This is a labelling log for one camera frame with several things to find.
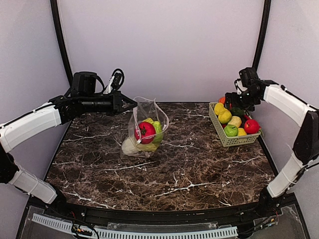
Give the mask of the orange pumpkin toy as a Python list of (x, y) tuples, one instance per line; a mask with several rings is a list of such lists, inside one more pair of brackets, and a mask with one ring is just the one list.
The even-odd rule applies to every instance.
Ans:
[(222, 103), (222, 104), (225, 104), (225, 100), (226, 100), (225, 97), (221, 97), (221, 98), (219, 99), (219, 102)]

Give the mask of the yellow round fruit toy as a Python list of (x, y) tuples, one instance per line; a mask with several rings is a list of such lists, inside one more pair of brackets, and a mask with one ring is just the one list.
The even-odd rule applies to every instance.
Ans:
[(218, 115), (218, 120), (221, 124), (227, 124), (231, 121), (232, 114), (229, 110), (224, 110)]

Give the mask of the clear dotted zip top bag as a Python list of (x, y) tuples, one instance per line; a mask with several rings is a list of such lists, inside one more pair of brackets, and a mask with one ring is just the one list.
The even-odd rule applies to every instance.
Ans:
[(121, 155), (149, 158), (159, 148), (168, 129), (169, 118), (155, 99), (135, 97), (134, 101), (137, 106), (133, 108)]

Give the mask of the red tomato toy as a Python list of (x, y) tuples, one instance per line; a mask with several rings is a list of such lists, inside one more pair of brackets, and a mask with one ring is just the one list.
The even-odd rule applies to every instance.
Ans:
[(149, 144), (156, 134), (154, 126), (150, 122), (141, 122), (135, 130), (135, 139), (138, 143)]

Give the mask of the napa cabbage toy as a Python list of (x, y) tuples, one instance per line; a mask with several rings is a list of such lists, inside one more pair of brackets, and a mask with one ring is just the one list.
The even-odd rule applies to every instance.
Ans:
[(153, 153), (158, 149), (160, 144), (141, 144), (135, 139), (135, 130), (141, 122), (150, 122), (153, 124), (154, 120), (152, 118), (147, 118), (143, 121), (133, 124), (134, 128), (130, 128), (129, 136), (122, 143), (122, 153), (127, 156), (134, 157), (151, 157)]

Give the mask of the green wrinkled fruit toy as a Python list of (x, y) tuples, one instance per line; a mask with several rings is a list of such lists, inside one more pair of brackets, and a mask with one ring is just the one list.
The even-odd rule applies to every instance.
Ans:
[(154, 121), (153, 126), (156, 130), (156, 136), (153, 139), (153, 144), (160, 144), (163, 139), (161, 123), (159, 121)]

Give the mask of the yellow lemon toy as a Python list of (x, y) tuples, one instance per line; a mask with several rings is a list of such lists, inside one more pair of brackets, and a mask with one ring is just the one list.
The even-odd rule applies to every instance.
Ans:
[(214, 113), (219, 116), (227, 111), (227, 108), (224, 107), (222, 103), (217, 103), (214, 107)]

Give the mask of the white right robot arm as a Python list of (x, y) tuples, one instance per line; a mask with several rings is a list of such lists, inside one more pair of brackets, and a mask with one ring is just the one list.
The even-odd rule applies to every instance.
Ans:
[(272, 180), (266, 194), (278, 198), (295, 185), (309, 164), (319, 156), (319, 111), (283, 85), (272, 80), (237, 79), (235, 91), (226, 93), (226, 103), (253, 110), (260, 103), (273, 106), (274, 111), (261, 114), (261, 125), (270, 120), (270, 141), (267, 143), (281, 159), (282, 168)]

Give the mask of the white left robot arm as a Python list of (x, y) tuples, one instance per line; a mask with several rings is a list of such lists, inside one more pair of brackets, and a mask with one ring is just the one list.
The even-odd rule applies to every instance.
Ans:
[(137, 102), (123, 95), (120, 87), (125, 75), (115, 69), (109, 83), (94, 72), (77, 72), (71, 87), (63, 95), (54, 97), (40, 107), (0, 126), (0, 182), (10, 184), (48, 205), (66, 201), (59, 189), (44, 182), (15, 162), (11, 152), (34, 136), (73, 121), (86, 113), (116, 116), (137, 106)]

